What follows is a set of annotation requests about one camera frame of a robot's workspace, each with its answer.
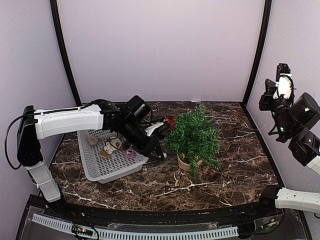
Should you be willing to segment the red floral plate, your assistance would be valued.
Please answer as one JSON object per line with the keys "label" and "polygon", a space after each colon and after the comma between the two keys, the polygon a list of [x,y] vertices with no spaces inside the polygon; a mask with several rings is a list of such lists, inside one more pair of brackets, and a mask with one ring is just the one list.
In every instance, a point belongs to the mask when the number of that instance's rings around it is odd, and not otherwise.
{"label": "red floral plate", "polygon": [[172,132],[176,126],[176,121],[174,116],[165,116],[164,122],[169,124],[169,128],[161,133],[162,136],[166,136],[168,133]]}

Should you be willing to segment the small potted christmas tree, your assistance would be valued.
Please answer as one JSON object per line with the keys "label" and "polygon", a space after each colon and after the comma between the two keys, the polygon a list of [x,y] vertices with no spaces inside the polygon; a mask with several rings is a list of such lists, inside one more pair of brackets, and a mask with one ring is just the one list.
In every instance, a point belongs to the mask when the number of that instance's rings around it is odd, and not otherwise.
{"label": "small potted christmas tree", "polygon": [[203,162],[214,169],[222,164],[216,159],[220,152],[220,129],[213,126],[213,121],[206,116],[206,107],[197,105],[192,112],[183,112],[174,118],[175,126],[164,138],[165,143],[179,159],[189,165],[189,174],[196,179],[198,162]]}

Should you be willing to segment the white plastic basket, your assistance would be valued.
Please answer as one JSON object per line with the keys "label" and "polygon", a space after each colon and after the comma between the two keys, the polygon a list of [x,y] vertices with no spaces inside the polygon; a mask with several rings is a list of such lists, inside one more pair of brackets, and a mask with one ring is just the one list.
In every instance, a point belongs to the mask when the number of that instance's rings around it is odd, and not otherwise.
{"label": "white plastic basket", "polygon": [[[97,145],[88,145],[88,135],[98,140]],[[100,157],[100,151],[110,138],[118,137],[121,142],[126,139],[109,130],[84,130],[77,132],[78,146],[86,178],[91,182],[105,184],[116,179],[125,177],[141,170],[142,166],[149,160],[148,157],[136,153],[135,158],[126,157],[125,150],[116,150],[110,157]]]}

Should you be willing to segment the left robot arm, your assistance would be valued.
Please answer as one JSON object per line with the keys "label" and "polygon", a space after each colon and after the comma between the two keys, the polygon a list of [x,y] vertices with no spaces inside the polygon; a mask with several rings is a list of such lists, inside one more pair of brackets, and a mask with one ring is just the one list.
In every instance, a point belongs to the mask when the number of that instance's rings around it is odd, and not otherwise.
{"label": "left robot arm", "polygon": [[62,198],[62,191],[44,162],[40,140],[71,132],[110,130],[119,133],[133,149],[147,158],[164,160],[160,142],[153,132],[142,127],[142,120],[151,112],[151,107],[138,95],[126,103],[113,103],[96,99],[88,104],[53,110],[35,110],[25,107],[16,135],[17,160],[25,167],[51,210],[60,218],[67,218],[70,206]]}

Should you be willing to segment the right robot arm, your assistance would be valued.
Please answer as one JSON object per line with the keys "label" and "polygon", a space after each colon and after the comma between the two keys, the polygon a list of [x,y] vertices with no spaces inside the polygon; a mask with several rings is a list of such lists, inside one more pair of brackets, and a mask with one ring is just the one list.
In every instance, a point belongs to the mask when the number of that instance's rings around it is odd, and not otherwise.
{"label": "right robot arm", "polygon": [[[274,127],[268,135],[277,135],[277,142],[288,142],[293,157],[304,167],[320,172],[320,139],[311,128],[320,120],[320,107],[308,93],[294,100],[293,80],[281,74],[277,81],[266,79],[259,109],[271,112]],[[255,213],[266,217],[274,208],[293,209],[318,214],[320,195],[317,192],[292,190],[268,185],[255,205]]]}

